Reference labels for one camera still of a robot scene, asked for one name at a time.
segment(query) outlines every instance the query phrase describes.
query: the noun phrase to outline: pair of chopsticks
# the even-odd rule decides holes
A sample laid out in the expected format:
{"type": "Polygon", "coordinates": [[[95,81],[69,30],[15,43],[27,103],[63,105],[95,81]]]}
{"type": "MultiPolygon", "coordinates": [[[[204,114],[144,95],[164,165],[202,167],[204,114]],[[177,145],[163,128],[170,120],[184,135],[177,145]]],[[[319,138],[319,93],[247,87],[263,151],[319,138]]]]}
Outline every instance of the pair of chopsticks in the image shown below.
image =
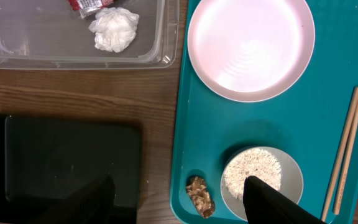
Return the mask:
{"type": "Polygon", "coordinates": [[[339,211],[341,209],[341,203],[342,203],[342,196],[345,189],[347,171],[349,169],[354,140],[356,138],[357,125],[358,125],[358,87],[356,87],[353,92],[351,105],[349,107],[349,111],[347,112],[346,123],[342,133],[341,143],[339,144],[339,150],[335,160],[333,174],[331,176],[331,181],[329,183],[327,197],[323,209],[323,216],[321,217],[321,220],[324,222],[327,219],[327,214],[328,214],[329,206],[331,204],[331,199],[333,197],[334,188],[339,175],[339,170],[342,165],[342,160],[344,159],[342,171],[341,171],[341,177],[339,179],[338,190],[336,193],[336,199],[334,204],[334,214],[339,215],[339,211]]]}

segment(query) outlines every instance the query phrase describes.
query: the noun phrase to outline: food item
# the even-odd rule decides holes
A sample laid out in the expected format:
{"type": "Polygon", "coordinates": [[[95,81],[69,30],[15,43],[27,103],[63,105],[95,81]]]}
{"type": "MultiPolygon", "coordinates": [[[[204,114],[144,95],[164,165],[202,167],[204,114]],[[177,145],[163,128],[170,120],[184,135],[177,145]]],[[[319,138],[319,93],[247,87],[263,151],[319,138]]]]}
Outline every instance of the food item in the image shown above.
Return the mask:
{"type": "Polygon", "coordinates": [[[74,11],[79,11],[84,18],[107,7],[116,0],[68,0],[74,11]]]}
{"type": "Polygon", "coordinates": [[[102,9],[89,30],[96,34],[95,46],[99,50],[122,52],[136,37],[139,15],[127,9],[102,9]]]}
{"type": "Polygon", "coordinates": [[[186,186],[186,193],[203,218],[209,218],[215,212],[215,203],[212,200],[206,182],[201,177],[192,177],[186,186]]]}
{"type": "Polygon", "coordinates": [[[230,194],[242,200],[244,182],[256,176],[275,190],[281,186],[281,166],[268,151],[254,148],[238,154],[226,167],[224,181],[230,194]]]}

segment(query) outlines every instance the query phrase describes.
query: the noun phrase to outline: bowl of rice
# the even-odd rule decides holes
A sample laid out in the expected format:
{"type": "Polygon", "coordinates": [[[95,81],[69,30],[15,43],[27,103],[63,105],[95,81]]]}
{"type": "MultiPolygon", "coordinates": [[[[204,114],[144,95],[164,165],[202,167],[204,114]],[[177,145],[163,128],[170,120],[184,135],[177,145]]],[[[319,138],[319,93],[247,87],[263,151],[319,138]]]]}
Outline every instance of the bowl of rice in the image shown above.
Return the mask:
{"type": "Polygon", "coordinates": [[[221,178],[223,201],[238,218],[247,221],[242,197],[244,181],[252,175],[299,203],[303,193],[303,176],[290,155],[272,147],[243,148],[229,158],[221,178]]]}

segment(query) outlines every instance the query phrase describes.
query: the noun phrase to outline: pink plate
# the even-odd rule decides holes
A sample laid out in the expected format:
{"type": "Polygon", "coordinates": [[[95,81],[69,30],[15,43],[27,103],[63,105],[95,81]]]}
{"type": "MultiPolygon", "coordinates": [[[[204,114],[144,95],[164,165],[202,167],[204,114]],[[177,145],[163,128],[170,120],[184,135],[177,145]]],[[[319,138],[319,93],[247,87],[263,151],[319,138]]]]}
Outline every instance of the pink plate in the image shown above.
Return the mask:
{"type": "Polygon", "coordinates": [[[188,52],[201,80],[234,101],[263,101],[289,89],[314,49],[305,0],[201,0],[188,52]]]}

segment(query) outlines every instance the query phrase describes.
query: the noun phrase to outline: wooden table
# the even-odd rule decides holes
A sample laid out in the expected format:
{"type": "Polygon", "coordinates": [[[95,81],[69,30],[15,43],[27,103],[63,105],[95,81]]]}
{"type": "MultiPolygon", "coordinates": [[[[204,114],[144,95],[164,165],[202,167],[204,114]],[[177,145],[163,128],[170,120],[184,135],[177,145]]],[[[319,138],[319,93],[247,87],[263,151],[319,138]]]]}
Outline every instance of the wooden table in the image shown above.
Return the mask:
{"type": "MultiPolygon", "coordinates": [[[[169,186],[178,81],[187,12],[180,4],[175,63],[161,70],[0,70],[0,113],[143,126],[138,223],[180,223],[170,210],[169,186]]],[[[355,222],[358,223],[358,205],[355,222]]]]}

